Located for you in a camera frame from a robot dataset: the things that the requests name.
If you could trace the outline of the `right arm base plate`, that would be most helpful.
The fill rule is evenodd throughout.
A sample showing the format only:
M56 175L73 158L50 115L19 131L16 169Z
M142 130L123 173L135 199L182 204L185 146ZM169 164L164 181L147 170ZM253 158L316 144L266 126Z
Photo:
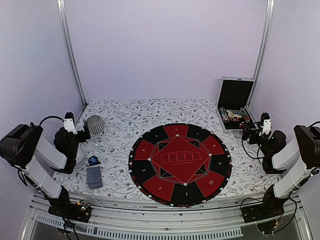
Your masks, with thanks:
M258 204L249 204L244 206L245 201L253 200ZM269 219L284 214L284 202L264 203L262 200L255 198L245 198L240 204L240 211L245 223L252 223Z

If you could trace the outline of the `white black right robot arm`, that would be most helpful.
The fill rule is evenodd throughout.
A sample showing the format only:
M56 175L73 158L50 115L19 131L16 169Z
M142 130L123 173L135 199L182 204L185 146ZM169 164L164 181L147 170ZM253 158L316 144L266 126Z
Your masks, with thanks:
M310 126L296 125L293 129L295 137L289 143L286 143L286 135L276 130L261 147L264 172L284 173L285 176L266 190L262 203L245 207L244 216L252 214L257 219L284 213L284 203L292 193L320 171L320 128L317 124L319 122Z

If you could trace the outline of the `blue small blind button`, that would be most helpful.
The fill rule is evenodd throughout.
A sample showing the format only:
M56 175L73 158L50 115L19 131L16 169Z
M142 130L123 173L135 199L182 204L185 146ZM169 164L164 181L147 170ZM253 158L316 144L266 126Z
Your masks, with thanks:
M96 157L96 156L91 156L89 159L88 159L88 164L89 166L94 166L94 165L97 165L99 164L99 159Z

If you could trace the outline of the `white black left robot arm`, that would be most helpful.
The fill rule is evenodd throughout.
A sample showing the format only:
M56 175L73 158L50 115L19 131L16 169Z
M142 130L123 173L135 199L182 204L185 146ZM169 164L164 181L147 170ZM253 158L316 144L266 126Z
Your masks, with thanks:
M42 192L63 217L70 217L77 205L71 203L69 192L50 176L44 165L58 173L72 174L85 157L80 143L90 137L86 130L61 127L50 143L40 125L19 124L1 139L0 156L22 174L23 181Z

